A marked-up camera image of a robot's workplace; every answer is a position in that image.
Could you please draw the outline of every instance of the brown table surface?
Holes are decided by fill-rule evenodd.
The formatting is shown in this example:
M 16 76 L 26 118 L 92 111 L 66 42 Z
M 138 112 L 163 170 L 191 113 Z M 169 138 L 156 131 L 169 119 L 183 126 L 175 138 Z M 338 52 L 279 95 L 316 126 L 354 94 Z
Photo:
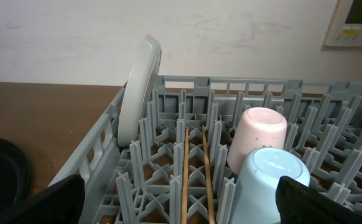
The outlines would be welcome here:
M 29 195 L 48 186 L 120 88 L 0 83 L 0 138 L 29 154 Z

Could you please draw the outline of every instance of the wall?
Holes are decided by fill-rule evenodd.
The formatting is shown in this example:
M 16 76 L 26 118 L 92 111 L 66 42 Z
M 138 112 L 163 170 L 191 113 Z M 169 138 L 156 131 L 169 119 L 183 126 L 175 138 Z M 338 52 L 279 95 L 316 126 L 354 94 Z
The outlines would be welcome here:
M 0 81 L 122 85 L 140 41 L 160 74 L 362 81 L 327 49 L 336 0 L 0 0 Z

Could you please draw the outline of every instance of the yellow sticker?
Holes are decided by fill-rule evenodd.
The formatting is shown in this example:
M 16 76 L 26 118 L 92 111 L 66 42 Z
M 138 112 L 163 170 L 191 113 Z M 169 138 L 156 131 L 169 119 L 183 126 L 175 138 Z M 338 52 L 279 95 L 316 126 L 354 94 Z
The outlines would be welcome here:
M 343 30 L 343 35 L 358 35 L 358 30 Z

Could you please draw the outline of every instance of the white control panel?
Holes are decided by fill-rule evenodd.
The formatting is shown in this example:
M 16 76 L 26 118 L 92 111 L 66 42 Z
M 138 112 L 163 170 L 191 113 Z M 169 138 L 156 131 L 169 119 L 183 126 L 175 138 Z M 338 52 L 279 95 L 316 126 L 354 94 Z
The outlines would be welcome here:
M 362 47 L 362 0 L 339 1 L 325 45 Z

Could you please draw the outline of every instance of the dish rack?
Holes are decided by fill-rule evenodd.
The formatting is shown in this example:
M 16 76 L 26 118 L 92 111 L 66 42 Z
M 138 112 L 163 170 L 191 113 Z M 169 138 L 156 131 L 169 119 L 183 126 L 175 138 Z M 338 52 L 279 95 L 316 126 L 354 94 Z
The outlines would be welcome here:
M 169 89 L 168 82 L 193 88 Z M 80 223 L 180 223 L 185 129 L 190 131 L 188 223 L 207 222 L 202 125 L 208 133 L 216 222 L 228 223 L 238 177 L 226 157 L 241 113 L 257 106 L 285 116 L 284 150 L 307 166 L 310 187 L 362 215 L 362 83 L 157 76 L 138 140 L 121 148 L 117 133 L 126 87 L 51 182 L 76 172 L 84 178 Z

